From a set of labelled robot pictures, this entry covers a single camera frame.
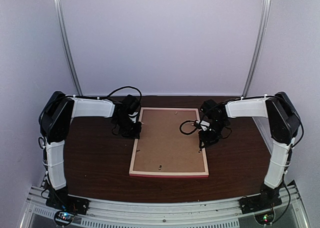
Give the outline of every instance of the white wall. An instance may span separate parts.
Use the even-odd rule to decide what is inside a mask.
[[[62,0],[83,93],[242,94],[262,1]]]
[[[311,227],[319,227],[320,0],[272,0],[271,13],[249,95],[285,91],[305,127],[287,180],[295,179]],[[260,119],[269,133],[266,120]]]
[[[0,227],[15,228],[44,175],[38,116],[55,90],[75,92],[53,0],[0,0]]]

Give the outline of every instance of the white arm segment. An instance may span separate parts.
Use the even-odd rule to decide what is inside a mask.
[[[253,98],[239,101],[231,101],[225,105],[225,110],[230,118],[236,117],[268,117],[266,100],[268,98]],[[269,169],[264,178],[264,184],[274,189],[282,182],[282,176],[287,166],[287,159],[291,144],[279,143],[273,140],[273,150],[270,159]]]
[[[74,100],[72,119],[74,117],[111,117],[115,110],[115,105],[108,100],[72,99]],[[64,145],[65,141],[46,143],[45,145],[48,173],[51,185],[55,190],[59,190],[67,184],[64,172]]]

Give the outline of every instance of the wood grain surface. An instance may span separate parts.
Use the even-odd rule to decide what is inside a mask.
[[[200,108],[210,98],[228,99],[146,96],[141,103],[142,107]],[[112,135],[109,118],[76,118],[64,147],[69,193],[143,203],[212,201],[258,193],[270,153],[252,118],[230,121],[230,137],[206,149],[209,177],[184,179],[129,176],[134,140]]]

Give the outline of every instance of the robotic arm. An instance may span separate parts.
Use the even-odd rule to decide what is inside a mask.
[[[47,205],[61,209],[70,203],[77,206],[81,201],[71,201],[64,174],[64,145],[70,124],[75,117],[112,117],[119,126],[119,134],[127,138],[139,138],[141,122],[136,122],[136,110],[140,101],[128,95],[122,102],[99,97],[66,96],[56,91],[39,117],[42,134],[43,164],[48,173],[49,196]]]
[[[266,117],[269,120],[273,150],[269,169],[261,186],[261,195],[240,200],[242,213],[251,213],[280,205],[279,189],[291,162],[292,148],[301,125],[300,117],[284,92],[275,96],[241,98],[220,104],[213,100],[203,103],[201,110],[211,122],[203,118],[195,122],[199,129],[200,149],[215,144],[230,123],[228,118]]]

